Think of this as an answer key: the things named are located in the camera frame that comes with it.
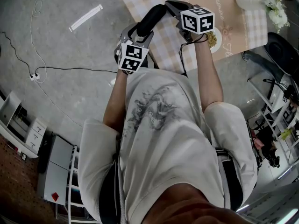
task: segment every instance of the black handle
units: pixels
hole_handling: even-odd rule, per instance
[[[142,37],[149,35],[155,25],[164,17],[166,10],[166,6],[162,4],[152,7],[142,21],[138,23],[137,35]]]

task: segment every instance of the gray floor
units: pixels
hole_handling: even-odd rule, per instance
[[[41,15],[32,22],[33,41],[48,66],[88,67],[117,70],[112,56],[120,32],[133,22],[122,0],[41,0]],[[18,55],[30,65],[31,72],[43,66],[30,40],[30,17],[35,0],[0,0],[0,31],[6,31]],[[74,32],[72,25],[83,14],[101,4],[103,10],[86,21]],[[115,74],[84,70],[47,70],[47,80],[40,84],[53,102],[76,124],[56,108],[42,90],[30,80],[25,64],[19,62],[3,34],[0,34],[0,89],[5,95],[15,91],[23,100],[29,116],[40,117],[48,129],[78,145],[84,120],[102,120],[112,87],[109,82]],[[245,63],[241,55],[216,62],[225,95],[225,101],[241,108],[246,118],[253,116],[263,106],[263,101],[252,90],[247,79],[261,69]],[[44,70],[40,69],[42,80]],[[188,73],[190,82],[198,93],[197,73]],[[264,94],[269,86],[262,78],[256,82]]]

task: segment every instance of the person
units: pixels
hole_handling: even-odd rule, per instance
[[[119,70],[103,122],[85,121],[78,183],[96,220],[106,201],[99,200],[100,189],[120,144],[128,223],[248,223],[229,209],[215,151],[223,148],[233,157],[244,203],[257,179],[246,121],[239,108],[223,102],[208,42],[195,49],[202,112],[187,77]]]

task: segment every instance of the black cable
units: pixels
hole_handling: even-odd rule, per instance
[[[199,40],[200,40],[204,35],[206,35],[206,39],[205,39],[204,41],[200,41],[200,42],[199,42]],[[202,34],[202,36],[201,36],[200,38],[196,39],[195,41],[190,42],[190,43],[184,43],[184,44],[181,45],[181,49],[179,50],[178,54],[179,54],[179,57],[181,58],[181,63],[182,63],[182,65],[183,65],[183,69],[184,69],[184,73],[185,73],[185,74],[187,74],[187,72],[186,72],[185,65],[184,65],[184,60],[183,60],[183,53],[182,53],[182,52],[183,52],[183,47],[184,47],[184,46],[187,46],[187,45],[190,45],[190,44],[194,44],[194,43],[202,43],[202,42],[206,42],[208,39],[209,39],[209,38],[208,38],[207,34]]]
[[[75,70],[75,69],[78,69],[78,70],[105,71],[105,72],[117,73],[117,71],[111,71],[111,70],[97,70],[97,69],[82,68],[82,67],[59,68],[59,67],[50,67],[50,66],[37,67],[37,69],[35,70],[35,73],[37,72],[38,69],[41,69],[41,68],[48,68],[48,69],[55,69],[55,70]]]
[[[28,63],[25,62],[25,61],[23,61],[23,60],[21,60],[21,59],[18,57],[18,55],[17,55],[17,51],[16,51],[16,49],[14,48],[14,46],[12,45],[10,38],[6,36],[6,33],[5,33],[5,32],[0,32],[0,33],[3,33],[4,36],[9,40],[9,43],[10,43],[11,47],[14,49],[15,56],[17,57],[17,59],[18,59],[19,61],[25,63],[25,64],[28,66],[29,75],[31,75],[31,73],[30,73],[30,67],[29,67]]]
[[[277,85],[282,90],[283,93],[287,90],[286,85],[283,84],[283,83],[280,83],[280,82],[277,82],[277,81],[274,81],[274,80],[271,80],[271,79],[264,79],[263,81],[266,82],[266,83]]]
[[[22,59],[20,59],[17,55],[17,51],[15,49],[15,47],[12,45],[11,43],[11,40],[9,37],[6,36],[6,32],[0,32],[0,33],[3,33],[4,36],[9,40],[9,43],[11,45],[11,47],[14,49],[14,53],[15,53],[15,56],[17,57],[17,59],[23,63],[25,63],[28,67],[28,71],[29,71],[29,75],[31,76],[31,72],[30,72],[30,67],[28,65],[27,62],[23,61]],[[36,71],[40,68],[49,68],[49,69],[56,69],[56,70],[74,70],[74,69],[78,69],[78,70],[91,70],[91,71],[106,71],[106,72],[111,72],[111,73],[117,73],[116,71],[110,71],[110,70],[94,70],[94,69],[89,69],[89,68],[57,68],[57,67],[50,67],[50,66],[41,66],[41,67],[37,67],[37,69],[35,70],[35,74],[36,74]]]

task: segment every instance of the black strap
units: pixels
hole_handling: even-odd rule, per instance
[[[121,219],[117,161],[115,159],[100,190],[99,214],[103,224],[117,224]]]
[[[230,196],[230,208],[231,210],[238,210],[243,202],[243,190],[239,179],[237,177],[237,172],[235,170],[235,165],[233,158],[228,154],[225,149],[217,149],[217,156],[227,156],[228,160],[223,161],[223,168],[226,175],[226,180],[228,182],[228,190]]]

